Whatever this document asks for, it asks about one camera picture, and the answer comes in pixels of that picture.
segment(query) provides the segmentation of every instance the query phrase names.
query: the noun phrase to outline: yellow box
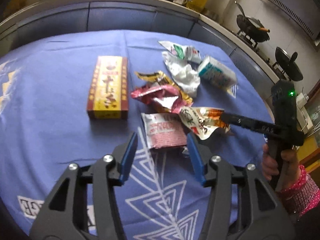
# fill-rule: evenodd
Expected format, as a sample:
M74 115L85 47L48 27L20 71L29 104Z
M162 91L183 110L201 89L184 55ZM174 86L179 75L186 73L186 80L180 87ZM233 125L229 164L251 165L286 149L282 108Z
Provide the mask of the yellow box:
M87 103L90 118L127 119L127 64L126 57L98 57Z

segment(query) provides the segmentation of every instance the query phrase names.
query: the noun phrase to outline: table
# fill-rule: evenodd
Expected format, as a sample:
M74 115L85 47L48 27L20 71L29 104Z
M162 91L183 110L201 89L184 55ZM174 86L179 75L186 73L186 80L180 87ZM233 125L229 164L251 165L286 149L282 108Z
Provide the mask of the table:
M128 58L132 90L144 84L134 71L168 73L160 40L193 45L202 56L211 55L235 71L239 83L235 99L202 81L194 106L224 108L271 122L263 101L231 59L220 48L205 43L163 33L117 30L55 36L11 51L0 59L0 83L5 92L0 108L0 197L26 233L69 163L94 163L133 130L138 132L139 146L130 178L115 190L127 238L198 238L210 189L195 180L188 158L176 152L151 156L140 113L154 111L133 99L129 100L127 121L90 121L85 110L99 55ZM234 136L213 142L212 151L234 165L258 165L263 136L239 127L232 131ZM88 195L89 228L94 230L90 188ZM235 188L232 208L231 220L235 220Z

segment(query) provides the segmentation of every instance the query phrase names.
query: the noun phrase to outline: finger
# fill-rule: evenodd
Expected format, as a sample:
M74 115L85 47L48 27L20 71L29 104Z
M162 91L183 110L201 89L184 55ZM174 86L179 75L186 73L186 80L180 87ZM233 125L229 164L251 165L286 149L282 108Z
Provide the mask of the finger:
M271 158L269 154L263 154L262 155L262 163L264 163L266 166L276 169L278 168L278 163L275 159Z
M264 145L262 146L262 150L263 150L263 153L268 153L268 152L269 152L268 144L264 144Z
M278 175L279 174L279 171L278 169L272 169L266 165L264 165L264 163L262 163L262 171L268 175L272 175L272 176L275 176L275 175Z
M272 177L264 172L262 172L263 176L266 178L267 181L270 181Z
M289 163L297 163L298 157L297 153L294 150L284 150L281 152L281 157L284 161L289 162Z

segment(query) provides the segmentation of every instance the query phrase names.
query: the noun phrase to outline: kitchen counter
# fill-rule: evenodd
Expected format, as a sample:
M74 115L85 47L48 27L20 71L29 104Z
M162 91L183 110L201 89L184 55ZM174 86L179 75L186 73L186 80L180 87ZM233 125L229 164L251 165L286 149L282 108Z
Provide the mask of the kitchen counter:
M175 34L221 47L263 99L279 80L268 64L211 19L166 0L45 0L0 23L0 57L39 39L86 31L131 29Z

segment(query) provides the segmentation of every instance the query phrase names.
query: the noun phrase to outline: sleeve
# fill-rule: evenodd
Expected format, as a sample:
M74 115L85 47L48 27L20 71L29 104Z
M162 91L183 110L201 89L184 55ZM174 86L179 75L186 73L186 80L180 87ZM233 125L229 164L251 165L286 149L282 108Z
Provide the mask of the sleeve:
M320 190L311 176L300 165L299 180L290 188L282 190L278 196L289 214L298 212L301 217L310 209L316 207L320 201Z

